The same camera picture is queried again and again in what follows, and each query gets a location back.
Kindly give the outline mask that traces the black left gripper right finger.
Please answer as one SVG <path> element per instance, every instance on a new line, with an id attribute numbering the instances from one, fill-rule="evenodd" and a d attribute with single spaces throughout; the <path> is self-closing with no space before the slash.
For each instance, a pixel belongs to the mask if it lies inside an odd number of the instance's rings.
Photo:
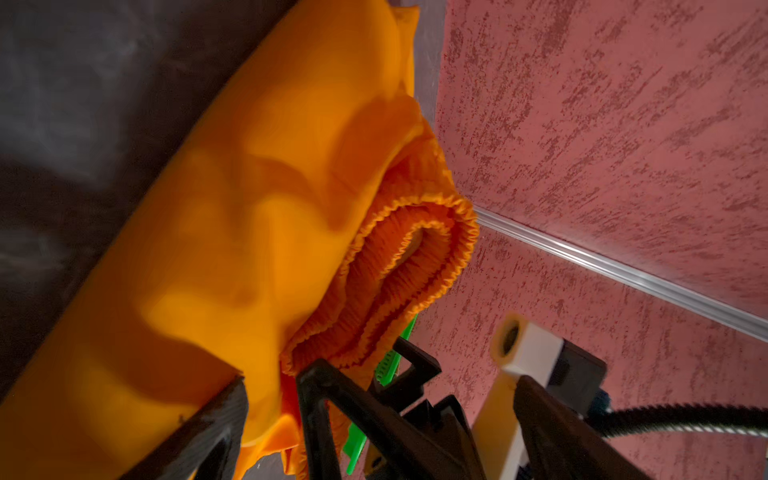
<path id="1" fill-rule="evenodd" d="M 514 412 L 535 479 L 646 479 L 530 376 L 519 378 Z"/>

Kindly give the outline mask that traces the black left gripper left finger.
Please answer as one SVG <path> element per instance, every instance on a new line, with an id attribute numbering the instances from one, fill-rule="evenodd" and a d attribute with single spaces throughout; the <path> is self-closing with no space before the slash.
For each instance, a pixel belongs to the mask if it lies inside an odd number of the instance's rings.
<path id="1" fill-rule="evenodd" d="M 235 378 L 124 479 L 232 479 L 249 403 L 244 379 Z"/>

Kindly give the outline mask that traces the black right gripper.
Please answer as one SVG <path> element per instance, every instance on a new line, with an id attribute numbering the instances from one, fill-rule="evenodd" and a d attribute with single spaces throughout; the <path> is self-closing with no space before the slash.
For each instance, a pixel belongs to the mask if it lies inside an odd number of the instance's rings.
<path id="1" fill-rule="evenodd" d="M 398 414 L 424 395 L 424 385 L 442 369 L 434 357 L 401 337 L 393 351 L 410 366 L 387 385 L 373 380 L 374 397 L 322 359 L 298 376 L 309 477 L 341 477 L 327 409 L 332 404 L 371 442 L 365 462 L 367 479 L 484 479 L 464 411 L 455 396 L 435 405 L 424 400 L 405 415 Z"/>

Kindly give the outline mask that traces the orange shorts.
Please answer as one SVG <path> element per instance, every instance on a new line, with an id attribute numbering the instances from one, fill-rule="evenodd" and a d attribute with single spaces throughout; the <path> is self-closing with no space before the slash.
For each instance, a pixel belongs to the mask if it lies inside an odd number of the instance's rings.
<path id="1" fill-rule="evenodd" d="M 5 479 L 116 479 L 236 378 L 234 475 L 309 475 L 300 372 L 360 387 L 479 234 L 414 96 L 417 6 L 301 1 L 202 114 L 1 404 Z"/>

